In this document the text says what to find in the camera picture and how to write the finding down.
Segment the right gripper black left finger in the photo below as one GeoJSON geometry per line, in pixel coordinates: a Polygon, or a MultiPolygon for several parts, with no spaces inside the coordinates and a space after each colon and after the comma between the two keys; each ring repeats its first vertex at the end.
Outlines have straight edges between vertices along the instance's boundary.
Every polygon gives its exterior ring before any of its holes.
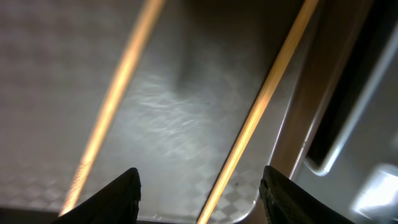
{"type": "Polygon", "coordinates": [[[140,200],[141,181],[132,167],[52,224],[136,224],[140,200]]]}

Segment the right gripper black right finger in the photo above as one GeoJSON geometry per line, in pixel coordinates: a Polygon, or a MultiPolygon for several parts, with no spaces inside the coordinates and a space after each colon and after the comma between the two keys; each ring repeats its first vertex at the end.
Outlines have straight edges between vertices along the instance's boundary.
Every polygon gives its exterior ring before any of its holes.
{"type": "Polygon", "coordinates": [[[259,195],[269,223],[353,224],[271,166],[264,168],[259,195]]]}

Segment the wooden chopstick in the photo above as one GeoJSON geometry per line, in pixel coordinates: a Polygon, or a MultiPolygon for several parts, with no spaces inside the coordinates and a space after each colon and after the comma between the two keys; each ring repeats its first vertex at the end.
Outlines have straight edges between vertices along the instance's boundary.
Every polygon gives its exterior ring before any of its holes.
{"type": "Polygon", "coordinates": [[[113,79],[109,84],[92,133],[76,168],[72,184],[59,213],[60,216],[71,211],[79,199],[164,4],[165,0],[146,0],[142,4],[113,79]]]}
{"type": "Polygon", "coordinates": [[[263,113],[265,112],[289,62],[305,32],[305,29],[318,5],[318,0],[304,0],[297,17],[295,18],[289,33],[277,54],[273,66],[244,122],[244,125],[236,138],[236,141],[226,159],[220,174],[206,200],[203,210],[197,220],[197,224],[207,224],[218,204],[218,201],[227,186],[249,140],[252,137],[263,113]]]}

